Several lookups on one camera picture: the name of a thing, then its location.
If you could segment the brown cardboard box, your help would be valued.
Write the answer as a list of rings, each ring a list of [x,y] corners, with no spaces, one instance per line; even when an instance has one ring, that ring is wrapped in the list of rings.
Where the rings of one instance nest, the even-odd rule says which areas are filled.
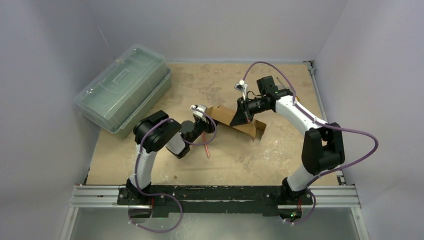
[[[224,105],[209,107],[205,113],[218,123],[246,134],[252,141],[260,140],[267,128],[266,123],[257,119],[248,120],[245,113],[239,114],[236,110]]]

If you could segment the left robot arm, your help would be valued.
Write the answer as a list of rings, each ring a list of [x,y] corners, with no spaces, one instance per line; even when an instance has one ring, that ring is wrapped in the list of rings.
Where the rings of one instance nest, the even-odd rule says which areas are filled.
[[[194,141],[203,133],[217,134],[217,122],[204,110],[193,109],[194,121],[183,123],[169,117],[159,110],[135,125],[133,133],[137,157],[134,173],[126,182],[129,197],[138,205],[149,199],[149,186],[156,156],[162,148],[166,148],[175,157],[181,159],[195,146]]]

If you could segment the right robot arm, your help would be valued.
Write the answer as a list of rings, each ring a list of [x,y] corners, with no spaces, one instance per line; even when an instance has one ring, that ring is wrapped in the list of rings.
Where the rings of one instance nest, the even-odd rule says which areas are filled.
[[[242,92],[242,96],[236,101],[237,109],[230,126],[248,124],[254,120],[255,114],[272,110],[303,135],[301,165],[282,181],[278,195],[282,201],[292,204],[306,192],[315,177],[345,162],[342,132],[337,123],[328,124],[303,107],[291,90],[278,88],[272,76],[263,77],[256,83],[259,95],[253,99],[248,98],[248,85],[244,80],[235,84],[234,88]]]

